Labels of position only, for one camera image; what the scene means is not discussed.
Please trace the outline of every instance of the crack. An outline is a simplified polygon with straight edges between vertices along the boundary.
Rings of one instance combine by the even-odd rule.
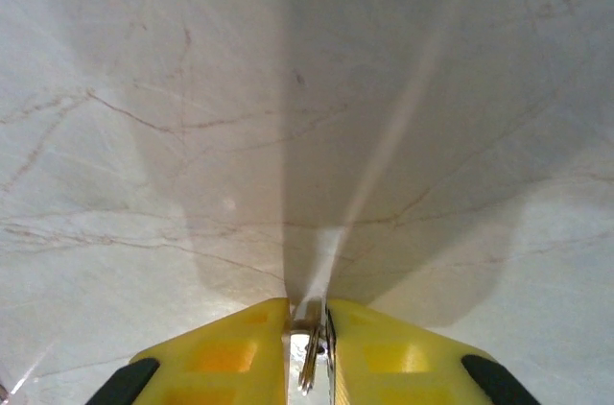
[[[566,250],[565,245],[570,244],[581,244],[587,243],[591,244],[596,240],[607,239],[612,237],[609,233],[598,234],[594,237],[572,240],[572,241],[561,241],[552,245],[551,247],[547,247],[546,249],[539,250],[531,250],[522,253],[517,253],[513,255],[503,255],[503,256],[489,256],[484,259],[480,259],[477,261],[466,261],[459,263],[449,263],[449,264],[435,264],[431,266],[422,266],[422,265],[412,265],[402,270],[394,270],[394,271],[386,271],[386,272],[377,272],[377,273],[357,273],[352,275],[346,275],[343,278],[365,278],[365,277],[385,277],[385,276],[394,276],[394,275],[405,275],[408,273],[413,273],[416,271],[428,271],[428,272],[436,272],[440,270],[450,270],[450,269],[459,269],[459,268],[471,268],[477,266],[492,266],[492,265],[501,265],[506,264],[513,261],[519,261],[523,259],[532,259],[535,257],[539,257],[546,254],[552,254],[555,252],[562,253],[566,251],[567,253],[582,253],[583,250]]]
[[[128,361],[130,359],[130,357],[132,357],[132,355],[133,355],[133,353],[130,353],[130,354],[127,354],[127,355],[122,355],[120,357],[114,357],[112,359],[102,360],[100,362],[93,362],[91,364],[79,365],[78,367],[73,367],[72,369],[52,370],[52,371],[48,371],[46,373],[43,373],[43,374],[40,374],[40,375],[36,376],[35,379],[43,379],[43,378],[46,378],[48,376],[55,376],[57,374],[69,373],[71,371],[77,371],[79,369],[89,369],[89,368],[92,368],[92,367],[98,367],[100,365],[111,364],[113,362],[119,362],[120,360]]]
[[[399,226],[409,226],[415,223],[427,223],[429,221],[442,220],[444,218],[451,218],[455,216],[464,215],[467,213],[479,213],[481,211],[488,210],[490,208],[496,208],[498,206],[503,206],[507,202],[514,199],[514,197],[516,196],[512,195],[512,196],[509,196],[503,199],[499,199],[497,201],[487,202],[487,203],[483,203],[483,204],[476,205],[476,206],[470,206],[470,207],[459,209],[459,210],[444,211],[444,212],[436,213],[432,215],[420,216],[418,218],[411,218],[410,220],[400,224]]]
[[[170,127],[158,126],[156,124],[148,122],[147,120],[144,120],[144,119],[141,119],[140,117],[137,117],[136,115],[132,114],[131,112],[128,112],[125,109],[121,109],[120,107],[117,107],[117,106],[114,106],[114,105],[112,105],[110,103],[107,103],[105,100],[103,100],[102,98],[98,97],[95,94],[95,92],[94,92],[94,90],[92,88],[88,88],[85,91],[85,94],[89,98],[91,98],[94,101],[100,103],[101,105],[103,105],[105,107],[108,107],[109,109],[114,110],[115,112],[118,112],[118,113],[120,113],[122,115],[125,115],[125,116],[129,117],[130,119],[138,122],[139,124],[144,125],[146,127],[149,127],[150,129],[153,129],[153,130],[156,130],[156,131],[161,131],[163,133],[172,133],[173,132],[173,130]]]
[[[188,50],[190,50],[190,46],[192,45],[192,34],[190,33],[190,30],[185,26],[185,24],[183,25],[183,36],[185,37],[185,56],[187,55]]]
[[[28,100],[26,100],[26,102],[30,101],[30,99],[34,98],[34,96],[35,95],[31,96]],[[43,103],[40,105],[34,105],[31,107],[24,107],[20,110],[11,112],[10,114],[0,119],[0,125],[9,125],[9,124],[21,122],[23,120],[28,119],[34,113],[41,112],[47,109],[61,107],[62,105],[65,104],[66,98],[71,99],[72,97],[66,96],[66,95],[57,95],[53,100],[47,103]]]
[[[531,285],[531,286],[534,286],[534,287],[537,287],[537,288],[547,288],[547,289],[553,289],[553,290],[562,290],[563,292],[575,293],[575,294],[577,294],[579,296],[584,296],[584,292],[582,290],[577,290],[577,289],[571,287],[568,284],[554,285],[554,284],[549,284],[549,283],[544,283],[544,282],[536,282],[536,281],[533,281],[533,280],[520,279],[520,278],[517,278],[517,277],[514,278],[513,276],[508,275],[508,274],[503,274],[502,275],[502,279],[506,280],[506,281],[509,281],[509,282],[518,282],[518,283],[520,283],[522,285]],[[600,283],[589,282],[588,285],[589,286],[594,286],[596,288],[600,288],[602,290],[605,290],[606,292],[612,292],[613,291],[611,286],[603,285],[603,284],[600,284]]]
[[[586,174],[583,174],[582,176],[592,181],[604,182],[606,184],[614,183],[614,175],[607,176],[607,175],[598,175],[596,173],[586,173]]]
[[[553,250],[566,250],[568,246],[572,246],[572,245],[580,245],[580,244],[592,245],[593,243],[597,241],[601,241],[604,239],[611,239],[613,237],[614,237],[614,233],[610,230],[606,230],[604,232],[600,232],[598,234],[591,235],[589,237],[581,237],[579,239],[553,240],[553,241],[550,241],[546,245],[545,248],[535,249],[531,252],[531,254],[546,253],[546,252],[550,252]]]
[[[271,110],[265,110],[259,113],[248,113],[248,114],[239,115],[231,119],[217,119],[217,120],[212,120],[209,122],[200,122],[198,124],[183,124],[182,128],[184,130],[204,130],[204,129],[210,129],[212,127],[218,127],[220,125],[233,125],[243,120],[248,120],[254,117],[261,117],[264,115],[273,115],[273,114],[275,114],[275,112]]]
[[[530,122],[532,122],[532,120],[534,120],[537,116],[539,116],[542,112],[544,112],[546,109],[548,109],[551,105],[553,105],[554,103],[556,103],[558,101],[559,97],[559,93],[562,89],[562,87],[564,85],[567,85],[569,83],[571,83],[573,80],[575,80],[579,73],[583,71],[584,66],[586,66],[586,64],[590,63],[591,59],[585,59],[583,60],[579,66],[572,71],[568,77],[551,93],[549,93],[548,95],[551,96],[552,98],[549,100],[544,100],[544,102],[540,102],[538,103],[538,105],[529,107],[525,112],[523,112],[522,114],[520,114],[518,117],[516,117],[515,119],[513,119],[508,127],[506,129],[504,129],[504,131],[502,133],[500,133],[497,137],[493,138],[491,141],[489,141],[487,144],[485,144],[482,148],[480,148],[478,151],[475,151],[471,154],[469,154],[461,163],[459,163],[459,165],[457,165],[457,167],[455,169],[453,169],[448,175],[446,175],[445,177],[443,177],[442,179],[438,180],[431,188],[430,190],[435,190],[436,188],[440,187],[441,184],[444,184],[445,182],[447,182],[449,179],[451,179],[453,176],[455,176],[460,170],[462,170],[471,160],[475,159],[476,157],[483,155],[484,153],[486,153],[487,151],[491,150],[494,146],[496,146],[497,144],[499,144],[501,141],[505,140],[506,138],[508,138],[509,136],[513,135],[514,133],[516,133],[517,131],[521,130],[522,128],[526,127]]]
[[[252,145],[249,145],[249,146],[244,146],[244,147],[241,147],[241,148],[229,149],[229,150],[220,151],[220,152],[222,152],[222,153],[242,153],[244,151],[252,151],[252,150],[256,150],[256,149],[263,149],[263,148],[267,148],[269,146],[274,146],[274,145],[277,145],[277,144],[289,143],[291,141],[295,141],[295,140],[299,139],[300,137],[304,136],[305,134],[318,129],[322,124],[325,124],[329,120],[335,118],[337,115],[346,112],[349,108],[350,108],[350,104],[345,103],[345,104],[343,104],[343,105],[341,105],[339,107],[333,108],[332,110],[329,109],[328,111],[324,112],[324,115],[316,117],[312,121],[307,123],[307,125],[304,128],[300,129],[299,131],[293,131],[293,132],[291,132],[291,134],[288,134],[288,135],[286,135],[284,137],[281,137],[279,139],[275,139],[273,141],[265,141],[263,143],[252,144]]]
[[[48,301],[45,299],[35,299],[32,301],[25,301],[25,302],[18,302],[16,304],[9,304],[7,306],[0,306],[0,312],[1,311],[10,311],[12,309],[17,309],[20,307],[25,307],[25,306],[30,306],[32,304],[41,304],[41,303],[47,303]]]
[[[39,254],[41,252],[52,251],[57,249],[70,249],[70,248],[90,248],[90,247],[113,247],[113,246],[123,246],[123,247],[131,247],[134,249],[140,250],[179,250],[183,252],[187,252],[190,254],[198,255],[205,258],[211,258],[214,260],[225,262],[226,264],[232,264],[234,266],[238,266],[241,268],[245,268],[259,274],[266,274],[272,276],[278,280],[280,277],[267,272],[256,267],[250,266],[245,263],[241,263],[238,261],[234,261],[232,259],[224,258],[222,256],[204,253],[201,251],[191,250],[190,248],[179,245],[177,242],[180,241],[188,241],[191,237],[200,237],[200,238],[227,238],[231,236],[236,236],[242,231],[238,227],[232,227],[229,230],[223,230],[219,232],[212,232],[211,234],[187,234],[185,237],[171,237],[168,235],[169,231],[166,233],[157,234],[150,237],[138,237],[138,238],[130,238],[130,237],[119,237],[113,236],[109,234],[101,234],[101,235],[93,235],[87,233],[79,233],[79,234],[68,234],[65,232],[58,231],[48,231],[44,229],[39,229],[31,226],[24,226],[20,224],[4,224],[4,231],[19,238],[25,239],[18,241],[17,244],[21,244],[22,247],[24,245],[30,245],[35,247],[46,247],[44,250],[35,251],[35,254]],[[239,242],[243,242],[246,244],[254,244],[254,243],[267,243],[272,245],[279,245],[274,241],[266,241],[266,240],[249,240],[249,239],[236,239]]]
[[[532,22],[536,20],[556,19],[564,16],[574,16],[576,11],[591,0],[561,0],[562,7],[556,7],[551,2],[542,4],[535,12],[529,6],[529,0],[523,0],[527,11],[526,16],[518,16],[501,21],[495,21],[488,25],[489,28],[498,29],[520,22]]]
[[[4,217],[4,218],[0,218],[0,223],[1,222],[6,222],[6,221],[13,221],[13,220],[22,220],[22,219],[45,219],[45,218],[49,218],[49,217],[54,217],[54,216],[66,216],[66,217],[70,217],[70,216],[80,216],[80,215],[90,215],[90,214],[106,214],[106,213],[114,213],[114,214],[121,214],[121,215],[129,215],[129,216],[143,216],[145,218],[156,218],[156,219],[160,219],[160,220],[172,220],[172,221],[177,221],[177,220],[206,220],[206,221],[210,221],[211,223],[214,223],[216,225],[219,226],[237,226],[237,227],[241,227],[241,226],[275,226],[275,225],[279,225],[279,223],[269,223],[269,224],[262,224],[262,225],[257,225],[257,224],[249,224],[249,223],[245,223],[245,224],[238,224],[238,225],[233,225],[230,223],[225,223],[222,222],[216,218],[213,218],[211,216],[208,215],[184,215],[184,214],[178,214],[178,215],[161,215],[161,214],[157,214],[157,213],[152,213],[149,211],[138,211],[138,210],[130,210],[127,208],[109,208],[109,209],[80,209],[80,210],[71,210],[71,211],[66,211],[66,212],[61,212],[61,211],[52,211],[52,212],[48,212],[48,213],[40,213],[40,214],[36,214],[36,215],[21,215],[21,216],[13,216],[13,217]]]
[[[24,164],[22,164],[17,171],[12,175],[11,179],[9,179],[9,181],[7,181],[6,183],[4,183],[2,185],[2,192],[4,192],[5,194],[11,192],[12,188],[28,173],[30,172],[30,170],[32,170],[32,168],[35,166],[36,162],[38,161],[38,158],[40,157],[40,155],[42,154],[49,138],[51,137],[51,135],[58,129],[58,127],[64,122],[66,116],[73,111],[74,109],[76,109],[77,107],[79,107],[80,105],[82,105],[83,103],[85,103],[86,99],[85,98],[80,98],[80,99],[76,99],[74,100],[74,102],[68,106],[63,108],[62,110],[60,110],[58,112],[58,118],[56,119],[55,122],[53,122],[48,128],[47,130],[45,130],[45,132],[41,135],[41,137],[38,139],[38,142],[36,143],[35,147],[28,153],[27,157],[26,157],[26,162]]]

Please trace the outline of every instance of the yellow plastic housing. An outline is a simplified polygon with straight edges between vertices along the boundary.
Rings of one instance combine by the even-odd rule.
[[[269,299],[137,354],[160,367],[134,405],[286,403],[282,342],[290,306]]]
[[[491,405],[461,363],[487,353],[360,304],[330,300],[337,405]]]

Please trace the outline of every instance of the metal clip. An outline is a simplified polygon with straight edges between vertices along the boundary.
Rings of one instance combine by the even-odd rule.
[[[328,378],[330,383],[331,404],[334,403],[335,386],[335,329],[330,313],[323,299],[312,299],[296,313],[302,315],[293,322],[293,334],[307,334],[309,340],[306,346],[305,361],[298,376],[298,389],[307,395],[314,387],[316,364],[319,355],[326,355]]]
[[[9,391],[0,383],[0,405],[9,403]]]

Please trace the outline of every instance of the marble surface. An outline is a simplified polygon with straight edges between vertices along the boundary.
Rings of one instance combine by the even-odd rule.
[[[611,403],[614,0],[1,0],[0,45],[28,403],[324,268],[543,403]]]

